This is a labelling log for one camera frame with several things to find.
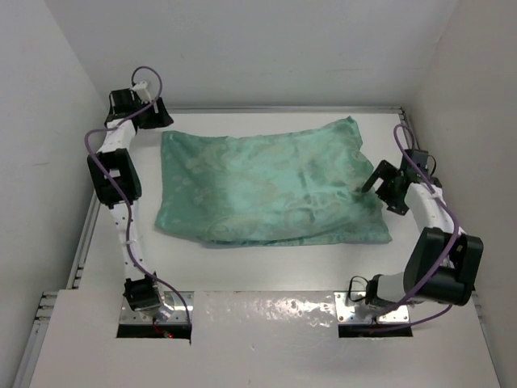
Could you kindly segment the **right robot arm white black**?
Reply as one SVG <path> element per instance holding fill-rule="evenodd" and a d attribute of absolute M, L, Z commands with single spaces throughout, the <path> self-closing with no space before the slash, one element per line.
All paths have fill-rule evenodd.
<path fill-rule="evenodd" d="M 466 234 L 443 198 L 443 185 L 427 169 L 429 154 L 407 150 L 399 167 L 383 160 L 361 191 L 375 182 L 388 211 L 412 213 L 419 237 L 403 272 L 375 275 L 363 302 L 370 309 L 394 310 L 400 305 L 438 302 L 463 306 L 474 290 L 484 244 Z"/>

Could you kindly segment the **light blue green pillowcase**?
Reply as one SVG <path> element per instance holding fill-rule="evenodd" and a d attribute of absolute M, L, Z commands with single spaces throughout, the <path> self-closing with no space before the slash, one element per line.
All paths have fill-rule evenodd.
<path fill-rule="evenodd" d="M 231 246 L 386 244 L 357 122 L 253 137 L 161 139 L 162 233 Z"/>

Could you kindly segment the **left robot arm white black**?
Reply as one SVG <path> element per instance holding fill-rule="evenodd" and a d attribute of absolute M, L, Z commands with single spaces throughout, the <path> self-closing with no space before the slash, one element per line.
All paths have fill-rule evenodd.
<path fill-rule="evenodd" d="M 174 309 L 167 304 L 157 273 L 144 255 L 137 222 L 142 186 L 129 148 L 138 130 L 162 128 L 173 120 L 165 113 L 161 98 L 150 95 L 146 82 L 112 91 L 108 100 L 104 127 L 84 137 L 87 166 L 97 199 L 115 222 L 124 258 L 128 307 L 153 323 L 164 323 Z"/>

